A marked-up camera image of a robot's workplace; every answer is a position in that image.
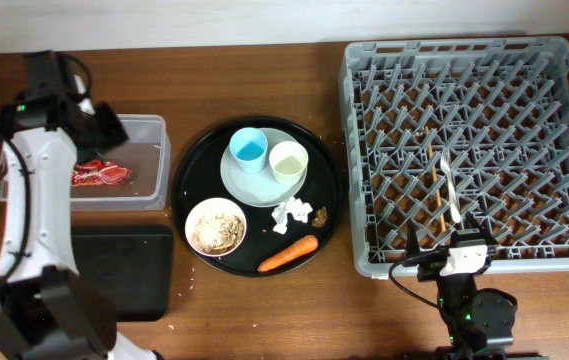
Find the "black tray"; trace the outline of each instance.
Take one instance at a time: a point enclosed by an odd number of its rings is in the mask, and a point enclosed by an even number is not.
[[[236,200],[224,187],[220,175],[222,154],[235,131],[243,127],[274,128],[293,136],[308,151],[308,173],[300,191],[295,195],[313,207],[307,224],[293,220],[289,215],[288,230],[281,235],[273,232],[275,220],[273,207],[257,208]],[[218,257],[203,256],[193,252],[210,265],[231,274],[248,277],[271,276],[294,269],[309,261],[331,238],[344,203],[339,168],[331,151],[313,133],[291,121],[268,117],[250,117],[219,126],[197,142],[186,154],[175,176],[172,189],[173,217],[184,242],[184,224],[191,209],[201,201],[213,197],[229,199],[239,205],[247,219],[247,233],[238,249]],[[315,211],[326,206],[328,222],[323,228],[311,226]],[[262,261],[287,248],[305,235],[313,234],[319,241],[317,251],[303,256],[275,270],[257,271]]]
[[[166,313],[173,263],[170,227],[74,227],[71,242],[82,280],[109,297],[117,321],[155,321]]]

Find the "plastic dish rack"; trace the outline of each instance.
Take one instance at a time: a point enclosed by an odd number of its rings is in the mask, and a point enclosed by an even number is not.
[[[565,39],[353,43],[339,88],[353,252],[362,275],[388,278],[404,252],[408,219],[423,250],[449,241],[444,148],[462,216],[472,213],[500,244],[489,272],[569,270]]]

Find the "blue cup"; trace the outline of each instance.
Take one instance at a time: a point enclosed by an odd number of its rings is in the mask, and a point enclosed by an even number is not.
[[[231,154],[245,173],[260,172],[266,164],[268,140],[255,128],[237,130],[231,137]]]

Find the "carrot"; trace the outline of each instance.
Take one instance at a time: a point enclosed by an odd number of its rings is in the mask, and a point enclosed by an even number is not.
[[[257,269],[257,271],[267,272],[273,270],[297,259],[300,256],[304,256],[315,251],[318,246],[319,243],[317,242],[317,238],[315,236],[304,236],[303,238],[297,240],[293,245],[266,259],[262,264],[260,264],[260,267]]]

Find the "white bowl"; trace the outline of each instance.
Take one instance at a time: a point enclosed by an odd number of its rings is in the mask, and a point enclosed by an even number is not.
[[[226,215],[235,215],[240,218],[242,225],[244,225],[244,233],[240,238],[240,241],[234,247],[230,248],[226,252],[223,253],[207,253],[203,249],[201,249],[193,240],[193,233],[195,232],[195,225],[197,222],[203,218],[204,216],[215,216],[217,214],[226,214]],[[188,241],[189,245],[198,253],[204,256],[224,256],[232,253],[235,249],[240,247],[242,241],[244,241],[244,236],[246,235],[246,216],[244,216],[244,212],[240,209],[237,204],[232,202],[231,200],[224,199],[224,198],[211,198],[202,201],[201,203],[197,204],[193,210],[188,214],[186,218],[186,224],[184,225],[184,233],[186,234],[186,241]]]

